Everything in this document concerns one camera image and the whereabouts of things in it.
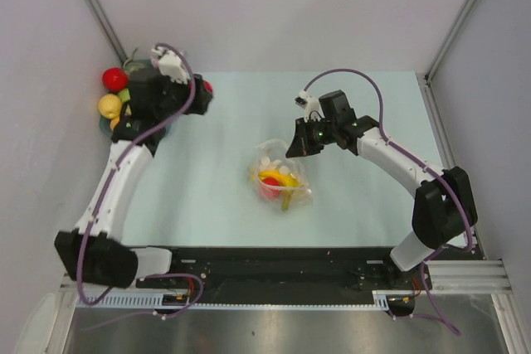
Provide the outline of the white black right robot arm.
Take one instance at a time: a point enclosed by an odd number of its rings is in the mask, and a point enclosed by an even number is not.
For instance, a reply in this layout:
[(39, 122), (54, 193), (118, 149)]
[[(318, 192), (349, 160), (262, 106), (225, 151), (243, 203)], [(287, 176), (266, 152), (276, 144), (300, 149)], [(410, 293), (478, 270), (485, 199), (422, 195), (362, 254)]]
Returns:
[(295, 102), (304, 108), (304, 117), (295, 121), (287, 158), (316, 155), (336, 144), (379, 166), (412, 195), (412, 232), (391, 250), (391, 263), (382, 268), (389, 287), (403, 288), (412, 280), (412, 269), (476, 224), (477, 210), (465, 170), (431, 165), (384, 138), (379, 122), (358, 117), (341, 90), (319, 98), (302, 90)]

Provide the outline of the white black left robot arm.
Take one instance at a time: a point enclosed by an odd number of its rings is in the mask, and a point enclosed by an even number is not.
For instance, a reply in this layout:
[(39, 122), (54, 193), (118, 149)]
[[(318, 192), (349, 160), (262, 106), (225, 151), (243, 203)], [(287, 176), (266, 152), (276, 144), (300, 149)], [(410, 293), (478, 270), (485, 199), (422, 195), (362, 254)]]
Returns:
[(124, 74), (122, 83), (101, 97), (100, 126), (110, 136), (109, 158), (82, 217), (54, 241), (71, 279), (112, 288), (128, 288), (151, 274), (168, 288), (182, 281), (183, 267), (168, 250), (132, 249), (121, 240), (139, 179), (167, 135), (167, 119), (179, 110), (204, 115), (212, 98), (212, 85), (201, 75), (182, 84), (153, 67)]

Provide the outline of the yellow lemon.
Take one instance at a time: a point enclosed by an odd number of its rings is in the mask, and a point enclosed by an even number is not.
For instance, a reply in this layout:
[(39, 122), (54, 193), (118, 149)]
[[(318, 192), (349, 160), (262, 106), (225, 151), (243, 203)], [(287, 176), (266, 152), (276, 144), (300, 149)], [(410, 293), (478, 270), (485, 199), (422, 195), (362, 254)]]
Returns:
[(100, 98), (98, 110), (100, 115), (106, 119), (114, 119), (119, 116), (122, 102), (117, 95), (107, 94)]

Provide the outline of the yellow banana bunch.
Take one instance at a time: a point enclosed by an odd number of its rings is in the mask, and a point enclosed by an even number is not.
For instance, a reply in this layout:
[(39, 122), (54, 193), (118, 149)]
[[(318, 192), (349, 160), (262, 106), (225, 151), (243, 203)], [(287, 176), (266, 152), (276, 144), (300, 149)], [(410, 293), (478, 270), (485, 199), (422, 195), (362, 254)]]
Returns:
[(265, 177), (273, 177), (276, 180), (278, 180), (283, 187), (281, 188), (282, 192), (278, 198), (276, 198), (274, 201), (268, 201), (268, 202), (278, 202), (280, 203), (280, 209), (283, 212), (286, 212), (290, 208), (291, 200), (293, 199), (294, 194), (298, 191), (300, 188), (300, 184), (297, 179), (292, 177), (290, 174), (285, 175), (280, 173), (279, 169), (272, 169), (272, 170), (264, 170), (261, 172), (258, 172), (256, 176), (252, 178), (253, 182), (256, 184), (256, 190), (258, 195), (261, 197), (260, 193), (258, 192), (258, 187), (261, 182), (261, 179)]

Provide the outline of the clear zip top bag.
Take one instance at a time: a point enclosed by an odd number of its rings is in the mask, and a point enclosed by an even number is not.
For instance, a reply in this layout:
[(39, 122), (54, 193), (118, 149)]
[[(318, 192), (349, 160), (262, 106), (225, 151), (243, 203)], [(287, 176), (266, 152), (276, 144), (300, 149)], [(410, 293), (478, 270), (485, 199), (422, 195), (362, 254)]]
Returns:
[(282, 212), (308, 205), (313, 199), (302, 162), (287, 158), (287, 149), (288, 144), (277, 138), (257, 145), (248, 169), (257, 196)]

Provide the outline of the red apple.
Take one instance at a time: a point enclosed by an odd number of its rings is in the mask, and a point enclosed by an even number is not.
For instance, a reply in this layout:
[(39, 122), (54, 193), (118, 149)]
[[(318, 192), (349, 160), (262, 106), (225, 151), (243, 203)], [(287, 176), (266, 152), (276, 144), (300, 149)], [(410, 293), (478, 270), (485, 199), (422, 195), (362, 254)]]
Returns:
[(282, 192), (283, 185), (273, 177), (265, 177), (261, 179), (258, 187), (258, 192), (261, 197), (267, 201), (274, 201)]

